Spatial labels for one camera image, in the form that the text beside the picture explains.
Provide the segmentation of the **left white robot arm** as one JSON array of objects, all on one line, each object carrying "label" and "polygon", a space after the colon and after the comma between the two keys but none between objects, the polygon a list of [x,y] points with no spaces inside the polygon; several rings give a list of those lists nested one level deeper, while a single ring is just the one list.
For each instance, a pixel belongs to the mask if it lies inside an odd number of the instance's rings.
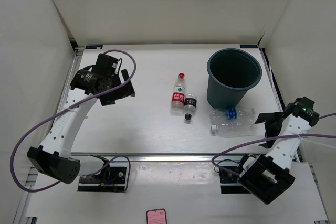
[{"label": "left white robot arm", "polygon": [[[110,169],[106,166],[107,159],[99,156],[95,156],[92,161],[75,159],[70,156],[71,149],[82,123],[97,100],[107,106],[115,104],[116,100],[135,96],[131,82],[124,86],[121,83],[129,78],[127,70],[117,73],[112,69],[98,74],[93,69],[93,66],[87,66],[77,71],[70,83],[65,113],[56,118],[39,147],[30,147],[27,152],[28,159],[40,173],[65,184],[85,175],[92,176],[98,182],[111,178]],[[111,88],[116,90],[95,97],[95,94]]]}]

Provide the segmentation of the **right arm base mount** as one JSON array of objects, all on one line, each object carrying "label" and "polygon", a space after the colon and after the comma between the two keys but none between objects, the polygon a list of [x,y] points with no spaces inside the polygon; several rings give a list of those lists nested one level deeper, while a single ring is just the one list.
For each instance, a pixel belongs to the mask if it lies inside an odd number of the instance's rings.
[{"label": "right arm base mount", "polygon": [[[226,168],[227,170],[240,173],[243,170],[243,164],[245,161],[247,161],[247,159],[248,155],[245,154],[240,161],[226,158],[218,161],[217,164],[220,167]],[[217,166],[214,167],[214,172],[219,175],[221,194],[249,194],[249,191],[237,182],[238,176],[219,169]]]}]

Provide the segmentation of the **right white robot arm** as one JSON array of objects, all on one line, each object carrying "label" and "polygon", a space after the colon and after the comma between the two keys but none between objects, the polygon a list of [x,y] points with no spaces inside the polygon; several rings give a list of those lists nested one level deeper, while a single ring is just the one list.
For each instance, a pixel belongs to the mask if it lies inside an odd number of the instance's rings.
[{"label": "right white robot arm", "polygon": [[319,120],[319,114],[313,109],[314,101],[307,97],[297,98],[286,109],[275,113],[262,113],[257,123],[271,122],[284,130],[278,130],[278,141],[267,154],[244,155],[236,168],[237,182],[251,194],[268,205],[284,193],[295,181],[290,174],[292,159],[297,151],[301,134],[309,133]]}]

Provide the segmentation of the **red label plastic bottle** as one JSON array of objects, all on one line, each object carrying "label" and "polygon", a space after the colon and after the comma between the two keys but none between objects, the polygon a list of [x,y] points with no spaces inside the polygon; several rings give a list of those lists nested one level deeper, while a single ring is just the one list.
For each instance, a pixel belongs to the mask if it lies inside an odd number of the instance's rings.
[{"label": "red label plastic bottle", "polygon": [[172,92],[171,113],[173,115],[178,116],[183,113],[185,94],[186,94],[185,74],[179,73],[178,78],[174,83]]}]

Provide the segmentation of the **clear bottle white cap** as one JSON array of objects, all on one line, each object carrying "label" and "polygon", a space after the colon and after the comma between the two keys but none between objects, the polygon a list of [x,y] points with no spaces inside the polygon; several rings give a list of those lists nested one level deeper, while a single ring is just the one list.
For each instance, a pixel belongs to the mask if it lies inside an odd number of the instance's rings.
[{"label": "clear bottle white cap", "polygon": [[215,122],[211,125],[211,133],[224,138],[255,135],[256,131],[253,124]]}]

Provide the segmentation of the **small black label bottle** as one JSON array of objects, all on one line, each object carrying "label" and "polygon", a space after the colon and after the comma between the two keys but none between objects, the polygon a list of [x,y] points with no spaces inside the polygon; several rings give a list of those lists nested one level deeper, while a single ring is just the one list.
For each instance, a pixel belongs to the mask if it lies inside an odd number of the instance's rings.
[{"label": "small black label bottle", "polygon": [[197,106],[197,95],[193,93],[187,94],[184,99],[185,122],[191,121],[193,115],[196,112],[196,106]]}]

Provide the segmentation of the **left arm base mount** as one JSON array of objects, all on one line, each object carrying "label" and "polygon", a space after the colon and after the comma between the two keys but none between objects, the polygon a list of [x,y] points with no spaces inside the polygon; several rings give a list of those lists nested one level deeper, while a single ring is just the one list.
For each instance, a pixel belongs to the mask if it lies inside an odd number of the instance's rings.
[{"label": "left arm base mount", "polygon": [[90,155],[81,160],[77,191],[86,193],[125,193],[128,190],[131,161],[117,155],[107,159]]}]

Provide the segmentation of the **blue label clear bottle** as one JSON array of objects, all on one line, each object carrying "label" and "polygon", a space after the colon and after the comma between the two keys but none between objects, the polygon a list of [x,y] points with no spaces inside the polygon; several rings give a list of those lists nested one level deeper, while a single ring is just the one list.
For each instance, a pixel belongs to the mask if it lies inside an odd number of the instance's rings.
[{"label": "blue label clear bottle", "polygon": [[234,123],[237,125],[254,124],[256,112],[253,108],[237,106],[226,109],[212,109],[210,113],[210,122],[217,123]]}]

